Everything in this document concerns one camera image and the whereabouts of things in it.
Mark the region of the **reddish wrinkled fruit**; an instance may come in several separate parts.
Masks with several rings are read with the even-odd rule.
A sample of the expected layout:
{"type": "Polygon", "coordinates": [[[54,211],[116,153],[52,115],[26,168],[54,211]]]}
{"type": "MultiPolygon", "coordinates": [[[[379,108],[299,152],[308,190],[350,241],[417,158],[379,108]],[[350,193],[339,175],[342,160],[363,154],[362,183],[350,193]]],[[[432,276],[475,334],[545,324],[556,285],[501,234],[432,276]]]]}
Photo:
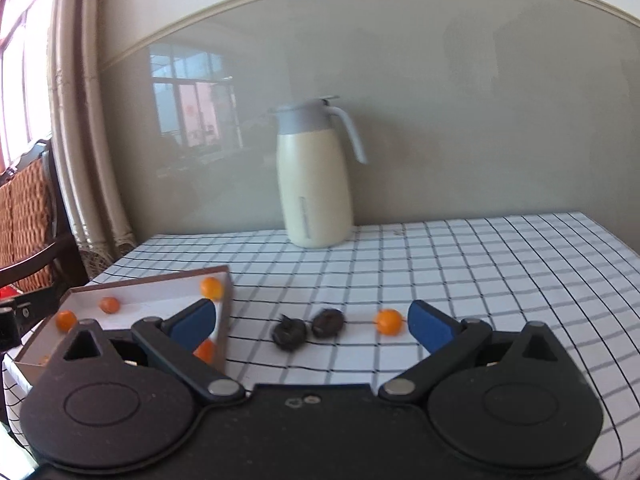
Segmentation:
{"type": "Polygon", "coordinates": [[[115,297],[103,297],[99,301],[99,308],[105,314],[115,314],[121,307],[120,301],[115,297]]]}

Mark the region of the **red-framed window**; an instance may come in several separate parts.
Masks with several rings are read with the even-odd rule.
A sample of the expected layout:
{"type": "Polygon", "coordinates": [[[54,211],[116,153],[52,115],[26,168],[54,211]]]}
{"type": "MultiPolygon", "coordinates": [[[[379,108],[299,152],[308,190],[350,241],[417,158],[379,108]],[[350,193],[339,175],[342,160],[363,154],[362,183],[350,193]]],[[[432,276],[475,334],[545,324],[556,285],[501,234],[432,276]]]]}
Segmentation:
{"type": "Polygon", "coordinates": [[[1,167],[52,134],[49,39],[55,0],[1,0],[1,167]]]}

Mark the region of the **orange kumquat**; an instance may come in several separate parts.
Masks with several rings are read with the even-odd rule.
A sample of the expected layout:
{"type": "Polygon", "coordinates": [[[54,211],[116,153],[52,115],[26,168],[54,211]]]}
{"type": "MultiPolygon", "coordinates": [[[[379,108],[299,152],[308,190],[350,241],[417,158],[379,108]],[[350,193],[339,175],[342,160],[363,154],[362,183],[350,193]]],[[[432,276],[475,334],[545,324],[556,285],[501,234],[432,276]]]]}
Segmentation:
{"type": "Polygon", "coordinates": [[[202,297],[218,301],[224,296],[224,284],[212,276],[206,276],[200,281],[200,292],[202,297]]]}
{"type": "Polygon", "coordinates": [[[404,318],[394,309],[379,310],[374,322],[376,331],[382,336],[396,337],[404,329],[404,318]]]}

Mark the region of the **wooden wicker-back bench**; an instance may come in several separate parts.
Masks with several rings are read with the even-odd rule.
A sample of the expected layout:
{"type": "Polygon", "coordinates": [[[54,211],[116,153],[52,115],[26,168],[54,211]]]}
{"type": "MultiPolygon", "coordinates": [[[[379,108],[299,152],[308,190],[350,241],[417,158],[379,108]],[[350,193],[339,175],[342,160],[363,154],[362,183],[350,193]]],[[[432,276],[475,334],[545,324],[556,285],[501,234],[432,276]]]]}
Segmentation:
{"type": "Polygon", "coordinates": [[[67,219],[52,143],[39,140],[1,175],[1,286],[59,297],[88,281],[67,219]]]}

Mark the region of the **cream thermos jug grey lid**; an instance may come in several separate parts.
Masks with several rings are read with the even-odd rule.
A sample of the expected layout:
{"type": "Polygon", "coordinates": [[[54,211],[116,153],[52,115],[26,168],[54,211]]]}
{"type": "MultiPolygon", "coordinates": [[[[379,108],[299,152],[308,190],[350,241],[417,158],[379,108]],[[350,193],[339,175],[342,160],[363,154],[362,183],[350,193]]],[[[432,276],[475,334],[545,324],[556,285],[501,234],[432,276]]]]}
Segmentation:
{"type": "Polygon", "coordinates": [[[284,225],[301,248],[338,245],[352,232],[354,213],[348,172],[332,119],[342,123],[360,164],[368,162],[356,124],[334,96],[275,108],[277,175],[284,225]]]}

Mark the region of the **brown white cardboard box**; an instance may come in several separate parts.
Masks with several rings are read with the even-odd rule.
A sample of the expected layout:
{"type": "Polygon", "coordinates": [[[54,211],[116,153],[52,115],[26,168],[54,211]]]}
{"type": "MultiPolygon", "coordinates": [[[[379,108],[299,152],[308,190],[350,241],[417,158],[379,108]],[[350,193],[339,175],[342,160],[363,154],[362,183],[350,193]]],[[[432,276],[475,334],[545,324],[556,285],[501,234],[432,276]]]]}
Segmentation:
{"type": "MultiPolygon", "coordinates": [[[[217,324],[210,334],[210,339],[217,346],[214,367],[222,372],[226,367],[233,298],[233,282],[228,266],[72,288],[62,296],[61,309],[73,311],[80,320],[94,318],[106,330],[124,330],[139,318],[149,315],[169,318],[190,306],[201,298],[200,281],[206,276],[212,276],[224,284],[224,296],[215,302],[217,324]],[[99,301],[103,297],[117,298],[122,307],[115,314],[105,314],[99,308],[99,301]]],[[[4,360],[8,373],[23,390],[28,391],[37,382],[47,360],[63,338],[64,334],[55,326],[55,319],[49,316],[28,334],[20,350],[4,360]]]]}

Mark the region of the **dark strawberry left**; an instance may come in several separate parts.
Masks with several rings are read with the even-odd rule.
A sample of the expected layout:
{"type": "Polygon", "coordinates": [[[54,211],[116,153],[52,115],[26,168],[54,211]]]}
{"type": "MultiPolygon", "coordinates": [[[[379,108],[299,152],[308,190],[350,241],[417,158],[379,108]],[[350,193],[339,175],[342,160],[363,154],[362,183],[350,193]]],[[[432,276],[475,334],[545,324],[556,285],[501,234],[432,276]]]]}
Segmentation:
{"type": "Polygon", "coordinates": [[[271,331],[274,344],[286,352],[294,352],[307,340],[307,325],[301,318],[282,315],[271,331]]]}

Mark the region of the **dark strawberry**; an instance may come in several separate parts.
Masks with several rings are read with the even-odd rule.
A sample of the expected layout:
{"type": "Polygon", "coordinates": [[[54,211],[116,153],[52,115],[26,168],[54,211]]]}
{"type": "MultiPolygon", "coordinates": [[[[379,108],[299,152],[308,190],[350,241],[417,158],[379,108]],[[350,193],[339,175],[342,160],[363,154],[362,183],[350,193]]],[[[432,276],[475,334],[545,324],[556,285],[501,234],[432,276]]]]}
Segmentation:
{"type": "Polygon", "coordinates": [[[307,325],[301,318],[282,315],[271,331],[274,344],[286,352],[294,352],[307,340],[307,325]]]}
{"type": "Polygon", "coordinates": [[[318,339],[329,339],[341,333],[345,325],[342,311],[323,309],[311,321],[311,333],[318,339]]]}

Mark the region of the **beige curtain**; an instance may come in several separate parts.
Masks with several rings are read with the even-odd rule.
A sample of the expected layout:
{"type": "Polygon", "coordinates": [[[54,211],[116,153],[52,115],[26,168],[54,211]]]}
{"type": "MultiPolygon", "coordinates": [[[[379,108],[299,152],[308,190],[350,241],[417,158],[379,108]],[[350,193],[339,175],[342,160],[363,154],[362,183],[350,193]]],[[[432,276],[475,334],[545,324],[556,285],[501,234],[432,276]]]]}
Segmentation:
{"type": "Polygon", "coordinates": [[[89,278],[137,246],[108,150],[98,57],[99,0],[54,0],[49,32],[53,155],[89,278]]]}

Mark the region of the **dark strawberry right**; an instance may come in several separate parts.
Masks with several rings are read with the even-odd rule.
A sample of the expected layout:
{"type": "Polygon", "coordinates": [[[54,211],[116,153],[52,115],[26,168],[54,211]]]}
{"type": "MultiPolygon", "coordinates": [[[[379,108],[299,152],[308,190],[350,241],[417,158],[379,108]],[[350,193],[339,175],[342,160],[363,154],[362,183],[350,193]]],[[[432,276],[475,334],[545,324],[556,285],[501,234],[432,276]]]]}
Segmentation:
{"type": "Polygon", "coordinates": [[[323,309],[311,321],[311,333],[318,339],[329,339],[341,333],[345,325],[342,311],[323,309]]]}

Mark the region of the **white black checked tablecloth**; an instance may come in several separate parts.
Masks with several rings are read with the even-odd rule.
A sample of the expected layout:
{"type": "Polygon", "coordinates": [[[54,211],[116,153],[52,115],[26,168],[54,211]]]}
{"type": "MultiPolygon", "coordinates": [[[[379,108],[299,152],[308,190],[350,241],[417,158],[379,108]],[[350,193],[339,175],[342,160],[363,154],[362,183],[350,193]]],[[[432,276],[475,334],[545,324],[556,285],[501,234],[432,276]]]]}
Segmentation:
{"type": "Polygon", "coordinates": [[[363,226],[329,249],[280,231],[157,235],[93,285],[228,266],[224,373],[207,402],[149,362],[131,326],[94,318],[58,344],[11,422],[38,479],[634,479],[639,474],[639,257],[583,214],[363,226]],[[416,402],[378,396],[428,356],[422,300],[491,340],[416,402]],[[343,312],[318,339],[312,319],[343,312]],[[404,318],[380,335],[379,310],[404,318]],[[307,340],[279,349],[282,315],[307,340]]]}

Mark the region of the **orange fruit in box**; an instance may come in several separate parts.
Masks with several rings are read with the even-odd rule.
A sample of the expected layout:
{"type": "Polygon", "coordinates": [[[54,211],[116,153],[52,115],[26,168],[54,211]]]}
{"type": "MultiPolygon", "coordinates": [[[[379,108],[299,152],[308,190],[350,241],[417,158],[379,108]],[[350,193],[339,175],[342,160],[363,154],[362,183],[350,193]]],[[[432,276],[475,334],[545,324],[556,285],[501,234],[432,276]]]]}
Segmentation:
{"type": "Polygon", "coordinates": [[[215,363],[216,351],[216,344],[209,338],[206,338],[201,344],[198,345],[198,348],[193,351],[193,355],[205,364],[213,366],[215,363]]]}

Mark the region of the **yellow kumquat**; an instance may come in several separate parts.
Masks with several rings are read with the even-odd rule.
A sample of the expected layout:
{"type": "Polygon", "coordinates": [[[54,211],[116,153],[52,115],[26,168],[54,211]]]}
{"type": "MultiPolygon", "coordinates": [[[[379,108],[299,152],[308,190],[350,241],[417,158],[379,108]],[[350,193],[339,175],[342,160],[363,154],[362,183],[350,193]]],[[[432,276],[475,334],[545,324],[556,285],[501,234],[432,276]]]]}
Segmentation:
{"type": "Polygon", "coordinates": [[[59,310],[55,315],[55,326],[62,334],[67,334],[78,323],[76,314],[69,310],[59,310]]]}

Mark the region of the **red cushion item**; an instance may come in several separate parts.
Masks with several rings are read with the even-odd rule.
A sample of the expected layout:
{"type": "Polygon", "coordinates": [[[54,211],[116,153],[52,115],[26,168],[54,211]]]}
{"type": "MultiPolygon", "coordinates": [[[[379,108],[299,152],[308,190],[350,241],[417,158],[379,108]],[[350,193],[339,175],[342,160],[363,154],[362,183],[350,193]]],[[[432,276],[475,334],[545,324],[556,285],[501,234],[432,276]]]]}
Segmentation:
{"type": "Polygon", "coordinates": [[[11,285],[8,286],[4,286],[0,288],[0,298],[1,299],[6,299],[6,298],[12,298],[15,296],[21,295],[21,292],[19,292],[16,288],[14,288],[11,285]]]}

